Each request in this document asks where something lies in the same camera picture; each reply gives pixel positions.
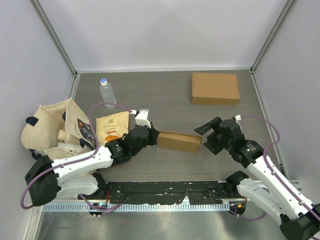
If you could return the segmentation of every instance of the metal frame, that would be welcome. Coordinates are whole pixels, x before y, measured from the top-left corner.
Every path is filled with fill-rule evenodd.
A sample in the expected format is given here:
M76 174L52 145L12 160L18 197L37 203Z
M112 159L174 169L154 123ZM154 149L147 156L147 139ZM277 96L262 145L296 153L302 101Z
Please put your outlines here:
M284 24L287 16L289 15L290 11L292 10L292 8L294 7L296 2L297 2L297 0L287 0L286 1L279 17L275 21L275 23L271 29L271 32L269 33L269 36L265 40L258 56L256 57L253 65L252 65L252 68L250 69L252 73L254 73L257 70L262 58L266 54L268 48L270 47L271 43L275 39L277 33L279 32L281 26Z
M116 204L107 203L107 207L115 207ZM160 204L124 204L116 210L118 213L141 213L141 212L221 212L230 211L228 201L216 204L203 204L191 205L186 197L181 204L160 205ZM44 206L42 212L91 212L98 213L99 211L93 210L84 201L80 202L50 202Z
M69 90L69 93L68 93L68 98L70 99L75 99L75 96L76 96L76 92L77 92L77 88L78 88L78 85L79 85L79 79L80 79L80 74L77 74L73 80L72 80L72 84L70 86L70 90Z
M81 71L78 74L95 74L95 73L136 73L136 72L178 72L178 71L236 71L236 70L250 70L247 67L186 67L186 68L150 68L150 69L113 69L113 70L89 70Z
M43 206L37 206L32 209L30 220L24 235L24 240L34 240L36 238L43 209Z
M42 8L39 0L30 0L31 4L33 5L35 11L37 12L40 20L42 21L44 28L47 30L48 34L50 35L50 37L53 40L53 43L55 44L56 48L58 49L58 51L60 52L63 60L65 61L65 63L67 64L70 72L72 73L73 76L77 75L77 71L74 67L74 65L72 64L64 46L62 45L54 27L52 26L52 24L50 23L47 14L45 13L44 9Z

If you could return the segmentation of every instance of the bag handle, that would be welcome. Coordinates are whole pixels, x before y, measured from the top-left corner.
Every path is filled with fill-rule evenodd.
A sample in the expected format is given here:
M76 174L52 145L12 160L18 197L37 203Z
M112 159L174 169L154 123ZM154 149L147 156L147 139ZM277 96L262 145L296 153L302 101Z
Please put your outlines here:
M29 116L29 117L27 117L26 118L26 120L25 120L25 122L27 123L27 124L30 124L31 126L35 126L36 125L36 123L39 121L39 119L38 118L36 118L35 116Z
M85 146L88 146L90 149L94 149L92 146L91 146L91 144L90 143L88 143L87 141L85 141L84 139L82 139L82 138L80 138L80 146L82 147L82 148L84 148Z
M66 111L62 114L62 119L63 119L64 121L66 121L66 114L67 114Z
M35 153L36 150L34 150L34 149L29 149L29 151L31 152L31 156L33 157L34 160L38 160L38 159L41 158L41 156L42 156L42 155L39 154L39 153L36 154L36 153Z

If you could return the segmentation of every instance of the cardboard box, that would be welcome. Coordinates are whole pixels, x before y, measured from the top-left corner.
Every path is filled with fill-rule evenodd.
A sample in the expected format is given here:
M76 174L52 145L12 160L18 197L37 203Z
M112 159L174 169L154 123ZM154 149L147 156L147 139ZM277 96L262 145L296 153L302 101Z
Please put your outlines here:
M236 105L240 101L236 74L192 73L193 104Z
M202 138L183 133L160 131L157 140L157 145L160 148L196 153L199 150Z

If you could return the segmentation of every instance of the canvas tote bag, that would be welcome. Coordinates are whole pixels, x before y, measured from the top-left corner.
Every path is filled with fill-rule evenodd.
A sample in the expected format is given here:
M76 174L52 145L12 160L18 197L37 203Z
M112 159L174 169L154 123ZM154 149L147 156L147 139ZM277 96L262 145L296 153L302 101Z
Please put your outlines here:
M72 98L52 105L40 105L33 116L27 117L21 142L34 159L45 155L50 159L69 158L96 148L89 119ZM78 150L58 146L66 145L64 143L77 145Z

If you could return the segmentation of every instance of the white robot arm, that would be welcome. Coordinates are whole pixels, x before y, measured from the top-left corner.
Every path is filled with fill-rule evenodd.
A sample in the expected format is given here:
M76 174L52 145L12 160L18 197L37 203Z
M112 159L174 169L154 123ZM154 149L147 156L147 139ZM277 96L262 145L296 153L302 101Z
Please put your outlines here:
M48 172L29 189L33 206L41 206L55 198L77 197L78 194L90 195L100 198L106 194L106 182L102 176L90 172L109 168L125 163L136 156L147 145L156 145L159 132L154 129L149 121L149 111L141 109L132 111L137 125L122 138L114 139L101 146L94 155L94 150L69 158L50 159L48 156L39 158L25 176L29 184L41 172L57 167ZM92 156L91 158L67 164L76 160Z
M226 181L236 193L250 199L268 213L279 225L288 240L308 240L320 230L320 204L314 204L299 192L274 166L264 149L255 141L245 139L236 118L216 117L194 131L200 135L210 129L205 145L217 155L226 149L267 187L258 186L244 172L238 171Z

